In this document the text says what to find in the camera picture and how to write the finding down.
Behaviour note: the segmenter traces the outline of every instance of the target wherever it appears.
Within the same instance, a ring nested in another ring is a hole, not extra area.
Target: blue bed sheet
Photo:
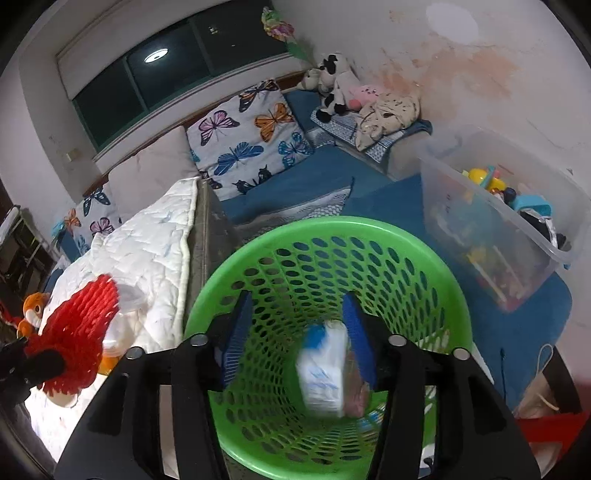
[[[353,190],[343,215],[397,225],[431,246],[450,266],[470,309],[474,341],[501,394],[504,388],[500,351],[505,352],[506,401],[510,408],[516,407],[535,376],[538,351],[545,343],[555,344],[569,317],[569,289],[553,274],[517,311],[500,311],[473,277],[446,258],[445,252],[426,234],[420,176],[394,183],[339,148],[322,147],[300,164],[222,205],[232,222],[239,224],[256,215],[317,198],[352,181]]]

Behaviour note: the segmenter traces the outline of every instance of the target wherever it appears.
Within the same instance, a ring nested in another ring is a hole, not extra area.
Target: pink plush toy
[[[351,110],[361,110],[368,103],[374,103],[378,96],[386,93],[386,89],[380,85],[361,85],[351,88],[351,94],[355,98],[352,102],[359,102],[359,108],[352,108]]]

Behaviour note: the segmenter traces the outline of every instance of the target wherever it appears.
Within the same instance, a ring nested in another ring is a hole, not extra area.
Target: butterfly pillow
[[[90,250],[97,233],[108,235],[122,224],[109,183],[98,187],[64,217],[81,255]]]
[[[313,152],[274,80],[214,108],[187,136],[220,200],[246,194]]]

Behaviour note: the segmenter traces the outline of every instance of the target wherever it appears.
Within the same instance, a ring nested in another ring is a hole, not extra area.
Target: yellow toy
[[[489,176],[489,172],[483,170],[482,168],[473,168],[468,172],[467,175],[467,177],[477,185],[482,185],[482,182],[487,178],[487,176]],[[507,185],[501,179],[497,179],[493,176],[485,188],[488,191],[491,191],[492,189],[499,189],[500,192],[503,192],[507,188]]]

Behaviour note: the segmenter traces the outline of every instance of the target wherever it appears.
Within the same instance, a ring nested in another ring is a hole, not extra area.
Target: blue butterfly
[[[86,243],[86,240],[84,239],[84,237],[82,235],[79,235],[78,238],[76,239],[76,246],[78,247],[78,251],[84,255],[86,252],[88,252],[88,250],[90,250],[90,247],[88,246],[88,244]]]
[[[310,155],[314,148],[301,136],[299,132],[291,134],[293,142],[287,143],[282,140],[279,143],[279,155],[283,155],[283,165],[285,168],[292,167],[297,160],[298,155]]]
[[[265,150],[260,145],[250,145],[247,142],[241,142],[235,150],[230,149],[232,153],[224,153],[217,159],[217,167],[213,171],[214,175],[224,175],[236,162],[246,160],[247,158],[257,157]]]
[[[102,203],[103,205],[110,205],[111,201],[103,192],[103,187],[98,187],[94,192],[90,194],[89,197],[84,199],[84,204],[82,205],[82,210],[84,211],[84,216],[88,216],[88,212],[90,212],[90,205],[92,204],[92,199],[95,199],[97,202]]]

